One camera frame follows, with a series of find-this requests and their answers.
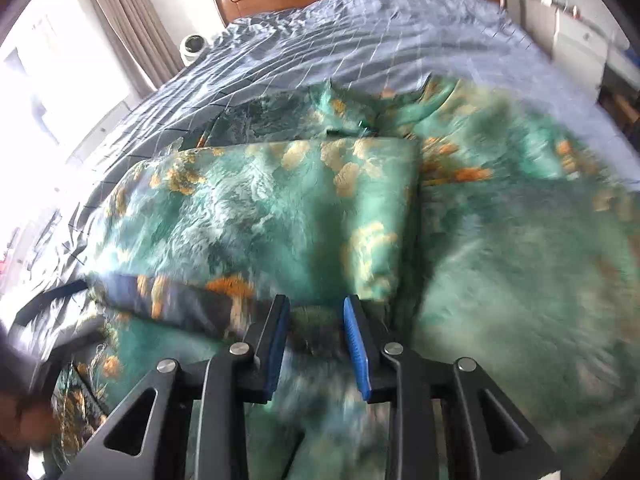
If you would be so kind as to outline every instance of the person's hand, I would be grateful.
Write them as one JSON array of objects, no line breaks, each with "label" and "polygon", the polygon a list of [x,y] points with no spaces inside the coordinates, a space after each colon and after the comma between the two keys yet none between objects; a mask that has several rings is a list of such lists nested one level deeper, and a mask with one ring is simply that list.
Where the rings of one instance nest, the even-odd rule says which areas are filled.
[{"label": "person's hand", "polygon": [[0,436],[12,448],[40,448],[58,431],[58,422],[45,399],[0,394]]}]

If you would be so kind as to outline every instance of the drawer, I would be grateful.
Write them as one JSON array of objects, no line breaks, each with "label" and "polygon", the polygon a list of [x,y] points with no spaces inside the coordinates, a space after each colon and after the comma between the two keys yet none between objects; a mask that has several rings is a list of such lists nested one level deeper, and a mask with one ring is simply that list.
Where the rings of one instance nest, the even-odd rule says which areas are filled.
[{"label": "drawer", "polygon": [[592,28],[579,20],[574,20],[564,12],[556,12],[556,34],[562,34],[582,48],[589,50],[594,56],[607,59],[609,47],[607,41]]},{"label": "drawer", "polygon": [[569,75],[595,102],[600,93],[605,60],[562,34],[556,36],[554,64]]}]

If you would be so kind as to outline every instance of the white cabinet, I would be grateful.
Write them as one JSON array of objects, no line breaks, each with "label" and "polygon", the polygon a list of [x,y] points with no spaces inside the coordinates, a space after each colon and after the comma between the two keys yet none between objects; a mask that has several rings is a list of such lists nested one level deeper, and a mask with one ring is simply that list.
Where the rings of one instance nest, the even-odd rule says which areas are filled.
[{"label": "white cabinet", "polygon": [[587,23],[541,0],[524,0],[523,9],[525,30],[596,102],[609,53],[607,40]]}]

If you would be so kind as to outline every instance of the blue gripper pad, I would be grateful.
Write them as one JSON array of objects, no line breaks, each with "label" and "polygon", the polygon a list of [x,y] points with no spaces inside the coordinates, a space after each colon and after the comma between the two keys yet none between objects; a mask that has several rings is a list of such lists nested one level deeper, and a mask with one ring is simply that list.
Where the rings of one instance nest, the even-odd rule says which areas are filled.
[{"label": "blue gripper pad", "polygon": [[267,376],[267,391],[269,400],[278,387],[280,379],[280,369],[282,368],[282,357],[284,356],[284,346],[287,341],[287,330],[289,329],[289,298],[284,296],[280,315],[273,333],[271,346],[269,347],[269,372]]},{"label": "blue gripper pad", "polygon": [[347,336],[347,346],[351,354],[351,362],[353,363],[353,371],[356,375],[356,384],[362,394],[363,400],[369,400],[371,396],[371,382],[369,378],[369,359],[365,350],[360,327],[353,311],[351,298],[344,299],[344,308],[342,311],[344,318],[344,331]]}]

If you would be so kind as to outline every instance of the window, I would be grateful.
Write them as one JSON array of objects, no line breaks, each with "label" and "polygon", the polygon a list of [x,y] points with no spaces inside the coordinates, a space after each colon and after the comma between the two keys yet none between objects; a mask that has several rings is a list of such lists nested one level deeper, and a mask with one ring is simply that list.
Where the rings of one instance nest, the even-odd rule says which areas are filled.
[{"label": "window", "polygon": [[90,1],[32,0],[0,45],[3,253],[56,202],[75,171],[67,159],[123,100],[135,101]]}]

